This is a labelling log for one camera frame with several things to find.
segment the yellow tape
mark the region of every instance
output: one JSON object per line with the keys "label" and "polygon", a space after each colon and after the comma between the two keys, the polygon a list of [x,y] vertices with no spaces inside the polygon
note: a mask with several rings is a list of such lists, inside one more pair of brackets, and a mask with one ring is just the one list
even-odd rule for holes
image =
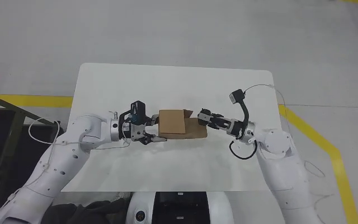
{"label": "yellow tape", "polygon": [[296,126],[303,134],[322,148],[331,158],[333,171],[340,191],[343,208],[345,210],[347,224],[358,224],[358,214],[354,203],[353,193],[349,185],[349,180],[343,164],[341,152],[338,148],[327,141],[322,135],[316,132],[309,124],[298,117],[292,110],[279,105],[280,115],[286,118],[291,124]]}
{"label": "yellow tape", "polygon": [[[70,96],[29,96],[29,95],[0,95],[0,99],[16,106],[43,106],[48,108],[71,108],[73,98]],[[345,210],[347,224],[358,224],[358,214],[354,203],[353,193],[345,171],[341,153],[338,148],[316,132],[309,124],[298,117],[289,108],[279,105],[281,116],[296,126],[315,144],[327,152],[331,158],[333,171],[340,191],[343,208]]]}
{"label": "yellow tape", "polygon": [[71,96],[30,96],[30,95],[0,95],[0,99],[16,106],[43,106],[47,108],[70,108]]}
{"label": "yellow tape", "polygon": [[358,3],[358,0],[341,0],[343,2],[352,2],[352,3]]}

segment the robotic hand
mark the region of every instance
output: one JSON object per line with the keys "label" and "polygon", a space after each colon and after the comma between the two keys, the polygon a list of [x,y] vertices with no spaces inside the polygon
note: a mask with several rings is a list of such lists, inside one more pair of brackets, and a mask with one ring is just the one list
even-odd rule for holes
{"label": "robotic hand", "polygon": [[[103,133],[102,123],[106,124]],[[132,103],[131,109],[119,118],[117,112],[114,119],[93,114],[78,117],[41,156],[25,185],[9,196],[0,210],[0,223],[40,223],[53,199],[80,171],[92,149],[123,138],[143,144],[166,141],[145,131],[146,126],[157,123],[158,115],[147,117],[145,104],[140,101]]]}
{"label": "robotic hand", "polygon": [[229,148],[237,158],[243,160],[257,155],[266,184],[275,196],[287,224],[320,224],[311,199],[307,172],[291,135],[278,129],[260,130],[249,122],[242,90],[232,92],[229,97],[233,104],[240,104],[244,112],[243,121],[202,109],[198,114],[199,124],[224,130],[236,140],[255,146],[248,157],[240,157],[233,152],[231,146],[234,141]]}

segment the white tabletop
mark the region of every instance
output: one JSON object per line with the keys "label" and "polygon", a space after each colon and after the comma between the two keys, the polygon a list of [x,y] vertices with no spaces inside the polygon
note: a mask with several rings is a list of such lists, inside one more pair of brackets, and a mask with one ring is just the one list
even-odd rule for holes
{"label": "white tabletop", "polygon": [[[222,68],[140,66],[85,63],[81,66],[70,121],[94,113],[108,116],[130,109],[137,100],[147,116],[159,109],[201,108],[227,118],[243,120],[238,104],[228,95],[255,84],[273,84],[269,71]],[[258,86],[247,91],[249,120],[260,128],[281,129],[275,91]],[[157,132],[157,127],[147,129]],[[205,139],[169,140],[147,146],[133,142],[128,148],[92,150],[87,163],[63,189],[73,191],[242,191],[268,190],[256,157],[235,158],[228,145],[233,137],[208,128]],[[121,146],[122,141],[102,148]],[[252,146],[240,145],[247,156]]]}

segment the cardboard box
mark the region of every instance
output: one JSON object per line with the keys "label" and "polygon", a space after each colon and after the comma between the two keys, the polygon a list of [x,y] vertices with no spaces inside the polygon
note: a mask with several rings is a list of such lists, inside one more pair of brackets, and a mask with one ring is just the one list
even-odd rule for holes
{"label": "cardboard box", "polygon": [[197,118],[190,118],[191,110],[160,110],[159,136],[168,139],[206,138],[206,126],[200,126]]}

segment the black cloth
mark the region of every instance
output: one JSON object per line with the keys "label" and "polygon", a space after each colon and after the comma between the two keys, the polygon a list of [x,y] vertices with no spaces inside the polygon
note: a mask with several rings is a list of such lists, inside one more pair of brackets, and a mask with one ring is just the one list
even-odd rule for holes
{"label": "black cloth", "polygon": [[47,209],[41,224],[121,224],[125,222],[127,209],[128,202],[123,198],[93,202],[86,207],[58,204]]}

